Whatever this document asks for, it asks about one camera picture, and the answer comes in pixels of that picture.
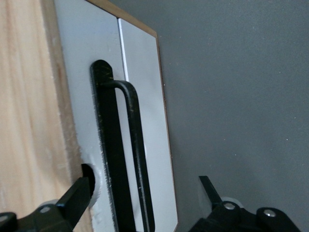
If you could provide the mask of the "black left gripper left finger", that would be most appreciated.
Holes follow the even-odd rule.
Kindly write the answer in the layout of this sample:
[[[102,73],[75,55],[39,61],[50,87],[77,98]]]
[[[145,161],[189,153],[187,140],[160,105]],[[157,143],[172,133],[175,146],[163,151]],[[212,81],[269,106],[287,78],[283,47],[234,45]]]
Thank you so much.
[[[89,206],[92,194],[89,178],[80,177],[57,201],[57,208],[73,229]]]

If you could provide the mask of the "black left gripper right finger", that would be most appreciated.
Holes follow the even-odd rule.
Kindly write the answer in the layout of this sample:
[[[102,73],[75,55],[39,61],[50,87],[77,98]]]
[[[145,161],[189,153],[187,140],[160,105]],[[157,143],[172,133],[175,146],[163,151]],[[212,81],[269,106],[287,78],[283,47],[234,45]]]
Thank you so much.
[[[211,202],[211,209],[215,209],[222,202],[221,197],[219,196],[214,185],[206,175],[199,176],[199,180]]]

